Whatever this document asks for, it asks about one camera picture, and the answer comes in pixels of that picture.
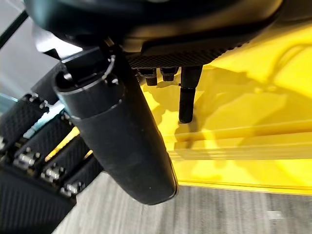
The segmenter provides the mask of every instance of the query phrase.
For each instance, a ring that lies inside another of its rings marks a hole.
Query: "black rubber sleeve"
[[[59,99],[105,171],[129,195],[149,205],[166,201],[177,182],[139,83],[122,58],[110,76],[68,92],[58,88]]]

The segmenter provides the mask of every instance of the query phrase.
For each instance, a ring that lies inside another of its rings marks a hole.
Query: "yellow surface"
[[[180,185],[312,195],[312,23],[277,25],[204,67],[194,120],[179,75],[142,86]]]

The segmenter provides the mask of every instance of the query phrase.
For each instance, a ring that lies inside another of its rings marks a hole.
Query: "textured black surface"
[[[91,155],[86,159],[86,163],[67,181],[64,185],[74,184],[76,182],[83,183],[83,189],[85,189],[103,170],[97,159]]]
[[[1,234],[50,234],[74,205],[74,200],[0,166]]]
[[[55,104],[59,98],[53,90],[52,82],[57,74],[64,70],[65,66],[59,62],[31,88],[31,91],[38,94],[39,97],[46,100],[49,104]]]
[[[61,119],[62,113],[56,115],[51,121],[43,126],[32,138],[29,139],[16,153],[15,157],[25,153],[30,147],[31,152],[40,153],[39,162],[44,158],[70,133],[73,125]]]
[[[127,60],[132,68],[184,67],[199,66],[212,62],[228,49],[201,49],[180,51],[164,55],[142,56],[128,55]]]
[[[19,100],[9,111],[0,118],[0,136],[6,142],[2,151],[14,145],[28,129],[42,117],[47,109],[31,103],[27,98]]]
[[[62,178],[79,165],[88,151],[89,148],[84,143],[84,140],[80,136],[77,136],[60,152],[58,152],[47,165],[44,166],[43,171],[46,171],[48,168],[51,168],[54,164],[56,164],[57,166],[65,169],[64,174],[61,176]]]

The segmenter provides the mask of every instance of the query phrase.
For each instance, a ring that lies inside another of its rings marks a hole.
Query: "black mechanical arm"
[[[179,120],[191,122],[202,66],[258,35],[283,1],[24,2],[37,49],[60,62],[0,119],[1,233],[51,233],[102,170],[143,204],[174,197],[175,173],[137,76],[157,85],[157,68],[170,82],[181,67]],[[58,100],[64,110],[25,139]],[[51,154],[75,126],[80,134]]]

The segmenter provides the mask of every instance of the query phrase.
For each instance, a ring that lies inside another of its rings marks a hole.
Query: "gray floor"
[[[180,187],[146,206],[107,175],[78,197],[54,234],[310,234],[312,197]]]

